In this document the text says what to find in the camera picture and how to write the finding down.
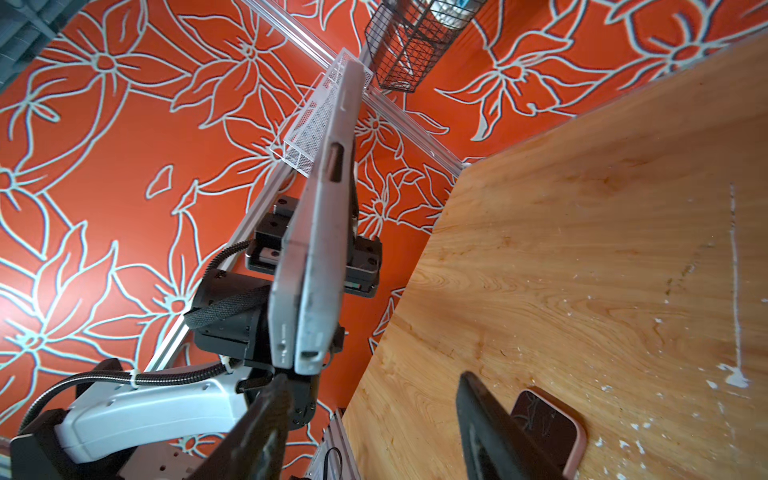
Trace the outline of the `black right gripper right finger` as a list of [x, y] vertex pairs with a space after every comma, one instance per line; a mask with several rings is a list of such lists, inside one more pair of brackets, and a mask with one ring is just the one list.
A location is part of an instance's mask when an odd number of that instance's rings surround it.
[[459, 379], [456, 410], [467, 477], [561, 479], [561, 470], [532, 443], [480, 378]]

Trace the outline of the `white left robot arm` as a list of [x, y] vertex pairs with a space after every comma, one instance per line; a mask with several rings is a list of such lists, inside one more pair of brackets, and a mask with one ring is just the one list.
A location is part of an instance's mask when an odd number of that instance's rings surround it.
[[115, 359], [43, 392], [10, 444], [15, 479], [276, 479], [343, 347], [345, 294], [374, 295], [382, 247], [358, 203], [282, 197], [274, 232], [208, 264], [185, 321], [213, 363], [134, 373]]

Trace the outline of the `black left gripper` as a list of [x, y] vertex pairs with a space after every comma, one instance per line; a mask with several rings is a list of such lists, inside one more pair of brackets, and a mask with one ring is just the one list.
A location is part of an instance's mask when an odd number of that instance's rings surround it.
[[[298, 199], [280, 195], [253, 230], [246, 248], [248, 270], [274, 275], [281, 258], [283, 242], [298, 205]], [[376, 295], [382, 266], [382, 243], [378, 237], [365, 238], [352, 232], [348, 236], [348, 258], [344, 291], [364, 298]]]

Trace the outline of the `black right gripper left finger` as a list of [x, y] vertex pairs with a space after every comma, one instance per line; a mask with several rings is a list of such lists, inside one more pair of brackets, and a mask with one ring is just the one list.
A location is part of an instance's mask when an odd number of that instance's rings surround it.
[[203, 478], [279, 479], [292, 411], [288, 379], [280, 374], [203, 462]]

